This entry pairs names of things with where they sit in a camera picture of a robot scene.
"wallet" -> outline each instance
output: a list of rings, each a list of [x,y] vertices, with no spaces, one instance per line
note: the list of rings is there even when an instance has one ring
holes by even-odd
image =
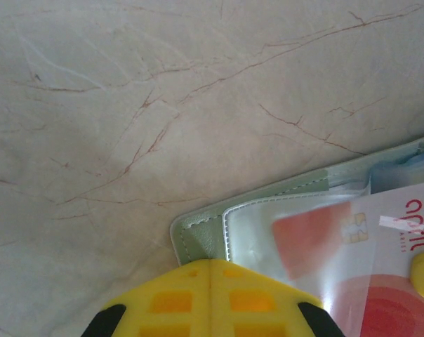
[[[366,180],[373,165],[384,161],[400,164],[423,152],[424,138],[421,138],[342,164],[281,180],[179,216],[170,228],[178,262],[184,265],[204,258],[226,259],[222,216],[230,207],[265,197],[328,191],[337,185]]]

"light green wallet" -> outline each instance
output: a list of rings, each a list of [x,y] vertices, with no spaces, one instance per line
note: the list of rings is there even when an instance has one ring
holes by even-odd
[[[276,195],[327,191],[333,186],[366,179],[371,167],[379,162],[400,163],[422,152],[424,152],[424,138],[281,180],[180,216],[171,224],[171,239],[178,261],[184,265],[202,258],[225,258],[222,214],[230,207]]]

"black plastic part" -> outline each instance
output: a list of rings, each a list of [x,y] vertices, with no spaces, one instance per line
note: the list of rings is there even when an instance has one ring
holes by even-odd
[[[307,302],[298,307],[316,337],[345,337],[327,311]]]
[[[126,306],[123,304],[116,304],[100,311],[81,337],[112,337],[125,311]]]

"marble surface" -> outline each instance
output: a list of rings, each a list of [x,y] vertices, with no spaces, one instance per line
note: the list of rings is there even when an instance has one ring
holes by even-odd
[[[0,0],[0,337],[80,336],[178,215],[424,136],[424,1]]]

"leather wallet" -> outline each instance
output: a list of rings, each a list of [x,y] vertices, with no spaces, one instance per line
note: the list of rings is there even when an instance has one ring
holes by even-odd
[[[170,229],[178,262],[184,265],[203,258],[225,259],[222,215],[230,207],[264,197],[327,191],[336,181],[338,184],[344,184],[366,179],[371,167],[377,163],[390,161],[400,164],[422,152],[424,152],[424,138],[281,180],[179,216],[173,221]]]

